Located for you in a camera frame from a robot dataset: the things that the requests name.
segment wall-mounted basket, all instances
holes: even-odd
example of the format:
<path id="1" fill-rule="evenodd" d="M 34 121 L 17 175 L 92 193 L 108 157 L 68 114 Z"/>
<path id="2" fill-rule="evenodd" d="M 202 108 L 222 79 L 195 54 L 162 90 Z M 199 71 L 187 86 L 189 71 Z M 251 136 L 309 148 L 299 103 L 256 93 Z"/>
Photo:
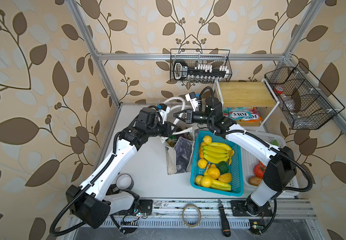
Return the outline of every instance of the wall-mounted basket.
<path id="1" fill-rule="evenodd" d="M 190 83 L 228 82 L 232 77 L 230 50 L 171 49 L 170 80 Z"/>
<path id="2" fill-rule="evenodd" d="M 318 85 L 309 82 L 305 74 Z M 295 67 L 281 67 L 265 74 L 277 95 L 291 129 L 315 130 L 345 107 L 336 96 L 301 62 Z"/>

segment tape roll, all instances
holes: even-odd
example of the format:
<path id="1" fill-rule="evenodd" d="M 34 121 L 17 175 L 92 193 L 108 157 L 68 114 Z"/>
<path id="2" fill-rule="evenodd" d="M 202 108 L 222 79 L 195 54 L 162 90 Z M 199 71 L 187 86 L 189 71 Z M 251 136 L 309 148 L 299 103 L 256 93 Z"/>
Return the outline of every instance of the tape roll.
<path id="1" fill-rule="evenodd" d="M 185 218 L 184 218 L 184 212 L 185 212 L 185 210 L 186 210 L 187 208 L 189 208 L 189 207 L 194 208 L 194 209 L 198 212 L 198 216 L 199 216 L 198 222 L 197 222 L 196 224 L 193 224 L 193 225 L 187 223 L 187 222 L 185 221 Z M 201 216 L 201 211 L 199 210 L 199 208 L 198 208 L 196 205 L 189 204 L 189 205 L 187 205 L 187 206 L 184 208 L 184 210 L 182 210 L 182 220 L 183 220 L 184 223 L 185 223 L 187 226 L 189 226 L 189 227 L 195 227 L 195 226 L 197 226 L 197 225 L 201 222 L 201 218 L 202 218 L 202 216 Z"/>

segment yellow lemon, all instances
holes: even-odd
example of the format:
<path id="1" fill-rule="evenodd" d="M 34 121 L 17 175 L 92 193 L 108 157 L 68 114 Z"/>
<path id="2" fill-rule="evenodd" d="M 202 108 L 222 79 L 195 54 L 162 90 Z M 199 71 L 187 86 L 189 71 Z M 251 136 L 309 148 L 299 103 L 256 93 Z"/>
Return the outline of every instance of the yellow lemon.
<path id="1" fill-rule="evenodd" d="M 201 179 L 201 186 L 203 187 L 210 187 L 212 185 L 212 178 L 209 176 L 204 176 Z"/>
<path id="2" fill-rule="evenodd" d="M 205 136 L 203 141 L 206 145 L 209 145 L 210 143 L 212 143 L 212 137 Z"/>
<path id="3" fill-rule="evenodd" d="M 207 161 L 201 158 L 200 160 L 198 160 L 197 165 L 199 166 L 199 168 L 204 169 L 207 165 Z"/>
<path id="4" fill-rule="evenodd" d="M 202 175 L 198 175 L 196 178 L 195 178 L 195 183 L 199 186 L 201 186 L 201 180 L 204 176 Z"/>

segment banana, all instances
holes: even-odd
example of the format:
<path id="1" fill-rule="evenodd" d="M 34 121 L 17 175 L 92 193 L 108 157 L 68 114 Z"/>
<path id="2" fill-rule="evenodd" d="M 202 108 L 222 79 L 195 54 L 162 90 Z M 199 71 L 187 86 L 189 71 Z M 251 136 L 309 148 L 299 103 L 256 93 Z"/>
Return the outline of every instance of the banana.
<path id="1" fill-rule="evenodd" d="M 204 154 L 204 159 L 206 159 L 209 162 L 214 163 L 214 164 L 218 164 L 221 161 L 227 162 L 228 158 L 229 158 L 228 156 L 221 158 L 221 157 L 213 157 L 209 154 Z"/>
<path id="2" fill-rule="evenodd" d="M 229 188 L 221 188 L 221 187 L 214 186 L 213 184 L 210 187 L 213 188 L 213 189 L 221 190 L 221 191 L 231 191 L 232 190 L 231 187 L 229 187 Z"/>
<path id="3" fill-rule="evenodd" d="M 232 150 L 232 148 L 231 148 L 229 145 L 224 144 L 224 143 L 221 143 L 221 142 L 212 142 L 212 143 L 210 143 L 208 146 L 211 146 L 211 147 L 220 147 L 220 148 L 222 148 L 222 149 L 224 149 L 224 150 L 226 150 L 226 151 L 231 151 L 231 150 Z"/>
<path id="4" fill-rule="evenodd" d="M 206 149 L 204 149 L 203 152 L 204 152 L 204 154 L 208 154 L 208 155 L 213 156 L 213 157 L 224 158 L 224 157 L 229 156 L 227 153 L 218 153 L 218 152 L 213 152 L 213 151 L 206 150 Z"/>
<path id="5" fill-rule="evenodd" d="M 218 153 L 228 153 L 228 151 L 224 150 L 224 149 L 219 149 L 219 148 L 215 148 L 215 147 L 210 147 L 210 146 L 203 146 L 204 149 L 206 150 L 210 150 L 212 152 L 218 152 Z"/>
<path id="6" fill-rule="evenodd" d="M 209 176 L 209 174 L 207 173 L 207 170 L 204 172 L 204 176 Z M 213 186 L 216 186 L 216 187 L 219 187 L 219 188 L 222 188 L 222 189 L 228 189 L 228 188 L 231 188 L 232 186 L 226 182 L 221 182 L 221 181 L 218 181 L 212 177 L 210 177 L 212 179 L 212 185 Z"/>

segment black cable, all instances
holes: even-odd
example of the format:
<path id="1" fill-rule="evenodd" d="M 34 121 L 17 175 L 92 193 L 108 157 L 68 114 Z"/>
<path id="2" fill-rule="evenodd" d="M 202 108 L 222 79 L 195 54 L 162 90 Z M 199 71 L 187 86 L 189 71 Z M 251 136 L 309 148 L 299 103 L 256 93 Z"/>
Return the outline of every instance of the black cable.
<path id="1" fill-rule="evenodd" d="M 254 233 L 254 235 L 262 235 L 266 230 L 270 227 L 270 225 L 273 223 L 275 215 L 277 214 L 277 199 L 274 199 L 274 210 L 273 215 L 271 216 L 270 221 L 268 224 L 262 229 L 262 231 L 259 231 L 258 233 Z"/>
<path id="2" fill-rule="evenodd" d="M 292 159 L 291 157 L 289 157 L 285 153 L 283 153 L 283 152 L 281 152 L 281 151 L 279 151 L 273 147 L 270 147 L 270 145 L 267 142 L 263 141 L 262 139 L 255 136 L 254 134 L 252 134 L 250 132 L 246 132 L 244 130 L 231 130 L 231 131 L 228 131 L 226 133 L 221 133 L 221 134 L 215 133 L 215 135 L 221 137 L 221 136 L 225 136 L 225 135 L 228 135 L 230 133 L 235 133 L 235 132 L 240 132 L 240 133 L 246 134 L 246 135 L 256 139 L 257 141 L 262 143 L 265 147 L 269 148 L 269 150 L 271 150 L 271 151 L 281 155 L 282 157 L 286 158 L 287 160 L 291 161 L 292 163 L 295 164 L 295 166 L 297 166 L 300 169 L 300 171 L 304 174 L 305 178 L 307 179 L 307 186 L 304 188 L 285 187 L 283 190 L 291 190 L 291 191 L 296 191 L 296 192 L 307 192 L 307 191 L 311 190 L 311 188 L 313 187 L 313 181 L 311 179 L 310 174 L 306 171 L 306 169 L 304 169 L 298 162 L 296 162 L 294 159 Z"/>
<path id="3" fill-rule="evenodd" d="M 66 213 L 66 211 L 68 211 L 68 209 L 77 201 L 79 200 L 82 195 L 86 192 L 86 190 L 88 188 L 90 188 L 94 182 L 103 174 L 103 172 L 109 167 L 109 165 L 112 163 L 114 156 L 116 154 L 117 151 L 117 138 L 120 135 L 121 132 L 118 132 L 115 134 L 114 136 L 114 140 L 113 140 L 113 155 L 110 157 L 109 161 L 104 165 L 104 167 L 97 173 L 97 175 L 90 181 L 89 184 L 87 184 L 61 211 L 60 213 L 55 217 L 55 219 L 53 220 L 50 228 L 49 228 L 49 233 L 51 236 L 53 237 L 58 237 L 64 234 L 67 234 L 81 226 L 83 226 L 85 223 L 81 222 L 79 224 L 74 225 L 73 227 L 70 227 L 68 229 L 65 229 L 63 231 L 57 232 L 56 231 L 56 225 L 57 223 L 60 221 L 60 219 L 62 218 L 62 216 Z"/>

